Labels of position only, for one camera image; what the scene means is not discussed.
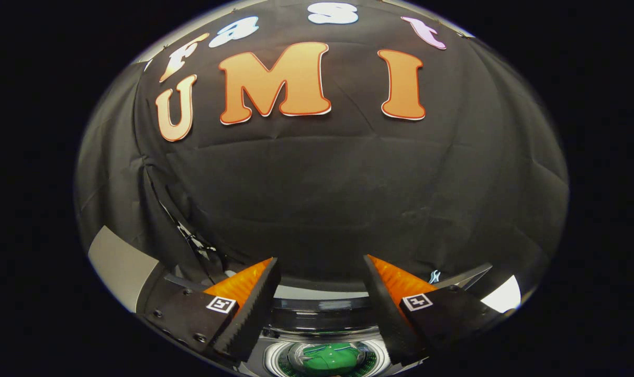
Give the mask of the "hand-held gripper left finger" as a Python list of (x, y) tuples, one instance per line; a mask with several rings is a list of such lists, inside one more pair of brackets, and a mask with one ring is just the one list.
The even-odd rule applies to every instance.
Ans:
[(144, 319), (181, 346), (222, 365), (247, 362), (267, 324), (281, 279), (277, 258), (204, 290), (182, 288)]

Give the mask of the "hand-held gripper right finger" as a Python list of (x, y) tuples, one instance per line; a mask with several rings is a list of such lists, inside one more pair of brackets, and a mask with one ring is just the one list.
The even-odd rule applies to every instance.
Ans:
[(469, 291), (491, 269), (489, 263), (430, 283), (370, 254), (363, 260), (374, 319), (393, 363), (446, 354), (504, 318)]

